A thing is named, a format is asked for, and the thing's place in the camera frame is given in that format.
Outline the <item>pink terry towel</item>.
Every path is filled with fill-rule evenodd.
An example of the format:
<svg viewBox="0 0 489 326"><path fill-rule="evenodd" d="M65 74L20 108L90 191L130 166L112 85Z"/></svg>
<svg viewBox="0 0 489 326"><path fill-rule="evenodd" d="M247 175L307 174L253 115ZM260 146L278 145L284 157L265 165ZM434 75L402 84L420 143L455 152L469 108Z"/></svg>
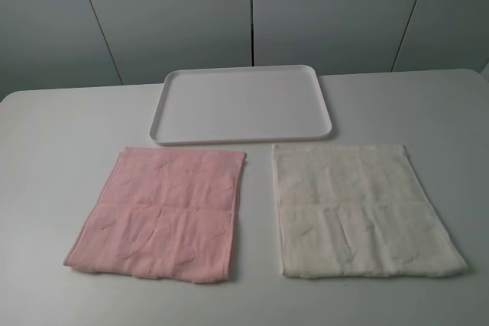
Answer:
<svg viewBox="0 0 489 326"><path fill-rule="evenodd" d="M143 279L227 280L245 158L229 150L125 148L65 265Z"/></svg>

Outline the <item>cream white terry towel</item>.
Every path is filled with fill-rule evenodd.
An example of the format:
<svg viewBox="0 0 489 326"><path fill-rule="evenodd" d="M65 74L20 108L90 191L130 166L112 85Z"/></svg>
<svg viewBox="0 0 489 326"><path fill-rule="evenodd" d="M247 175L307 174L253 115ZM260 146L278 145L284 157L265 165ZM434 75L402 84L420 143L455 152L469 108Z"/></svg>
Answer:
<svg viewBox="0 0 489 326"><path fill-rule="evenodd" d="M466 262L401 145L275 144L282 274L444 277Z"/></svg>

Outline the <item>white rectangular plastic tray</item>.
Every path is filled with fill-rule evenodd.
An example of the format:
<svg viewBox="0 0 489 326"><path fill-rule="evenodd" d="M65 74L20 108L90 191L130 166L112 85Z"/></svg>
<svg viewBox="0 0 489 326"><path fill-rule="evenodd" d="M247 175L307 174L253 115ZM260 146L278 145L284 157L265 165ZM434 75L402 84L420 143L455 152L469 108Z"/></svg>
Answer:
<svg viewBox="0 0 489 326"><path fill-rule="evenodd" d="M290 65L171 72L149 135L176 146L320 140L331 133L316 71Z"/></svg>

